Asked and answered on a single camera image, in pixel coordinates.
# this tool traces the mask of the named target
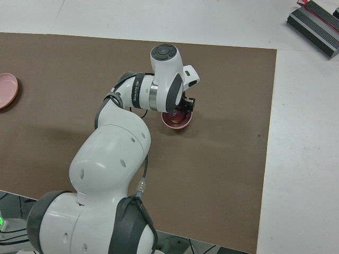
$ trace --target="brown mat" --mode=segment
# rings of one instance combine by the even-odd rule
[[[72,189],[69,164],[103,97],[123,72],[151,71],[157,44],[0,33],[0,73],[20,81],[18,97],[0,110],[0,189],[32,198]],[[158,230],[255,253],[276,51],[176,45],[200,75],[188,91],[197,103],[182,131],[160,113],[146,116],[145,205]]]

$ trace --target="pink bowl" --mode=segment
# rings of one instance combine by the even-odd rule
[[[16,78],[9,73],[0,74],[0,109],[7,107],[17,95]]]
[[[162,118],[164,124],[166,124],[166,126],[170,127],[171,129],[174,129],[174,130],[179,130],[179,129],[183,129],[187,125],[189,125],[189,123],[190,123],[190,121],[192,119],[192,115],[193,115],[193,113],[188,111],[187,115],[186,115],[186,118],[181,123],[179,123],[179,124],[172,123],[169,120],[169,118],[168,118],[168,116],[169,116],[168,113],[162,113],[161,114],[161,118]]]

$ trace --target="white table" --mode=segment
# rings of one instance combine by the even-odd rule
[[[0,32],[278,49],[257,253],[333,254],[339,57],[328,61],[286,26],[297,7],[296,0],[0,0]]]

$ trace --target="white robotic arm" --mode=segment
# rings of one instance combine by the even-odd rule
[[[51,192],[28,217],[28,236],[40,254],[150,254],[157,235],[136,196],[127,197],[134,174],[147,156],[150,133],[124,107],[169,112],[199,81],[183,67],[179,51],[162,44],[151,51],[155,74],[125,73],[95,117],[95,131],[73,159],[69,178],[77,193]]]

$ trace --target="plate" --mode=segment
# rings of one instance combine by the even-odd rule
[[[16,78],[10,73],[0,74],[0,109],[7,107],[17,95]]]

